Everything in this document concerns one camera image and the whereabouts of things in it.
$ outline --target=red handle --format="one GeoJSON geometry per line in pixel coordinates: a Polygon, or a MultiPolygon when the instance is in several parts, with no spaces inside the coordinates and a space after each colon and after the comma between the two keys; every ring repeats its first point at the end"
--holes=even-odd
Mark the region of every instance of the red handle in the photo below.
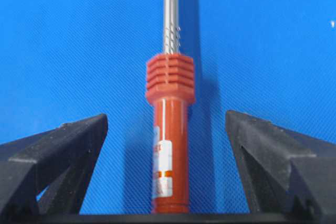
{"type": "Polygon", "coordinates": [[[147,67],[146,97],[154,106],[153,212],[188,212],[187,106],[195,101],[193,60],[157,55],[147,67]]]}

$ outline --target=blue background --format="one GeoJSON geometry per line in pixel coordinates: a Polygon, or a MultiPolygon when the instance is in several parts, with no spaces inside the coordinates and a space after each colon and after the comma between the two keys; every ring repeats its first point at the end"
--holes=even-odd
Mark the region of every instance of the blue background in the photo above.
{"type": "MultiPolygon", "coordinates": [[[[192,212],[246,212],[225,133],[234,109],[335,142],[336,0],[180,0],[195,60],[192,212]]],[[[109,133],[81,212],[150,212],[145,63],[163,0],[0,0],[0,143],[104,112],[109,133]]]]}

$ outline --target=metal shaft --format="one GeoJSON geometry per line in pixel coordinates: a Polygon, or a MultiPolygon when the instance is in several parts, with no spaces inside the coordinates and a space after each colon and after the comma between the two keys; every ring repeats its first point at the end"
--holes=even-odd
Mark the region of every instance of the metal shaft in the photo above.
{"type": "Polygon", "coordinates": [[[163,52],[179,52],[180,27],[178,21],[179,0],[164,0],[163,52]]]}

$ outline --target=red plastic grip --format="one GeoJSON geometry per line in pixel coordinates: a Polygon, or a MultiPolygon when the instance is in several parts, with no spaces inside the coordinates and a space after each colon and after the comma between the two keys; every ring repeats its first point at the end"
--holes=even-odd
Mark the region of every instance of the red plastic grip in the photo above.
{"type": "Polygon", "coordinates": [[[154,106],[155,213],[188,212],[187,106],[195,102],[193,59],[157,55],[147,64],[146,98],[154,106]]]}

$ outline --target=label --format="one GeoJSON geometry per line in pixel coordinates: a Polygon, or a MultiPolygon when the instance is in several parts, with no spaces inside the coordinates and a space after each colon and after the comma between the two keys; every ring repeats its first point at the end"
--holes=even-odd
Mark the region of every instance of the label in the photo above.
{"type": "Polygon", "coordinates": [[[160,141],[160,128],[154,127],[152,199],[173,196],[173,145],[160,141]]]}

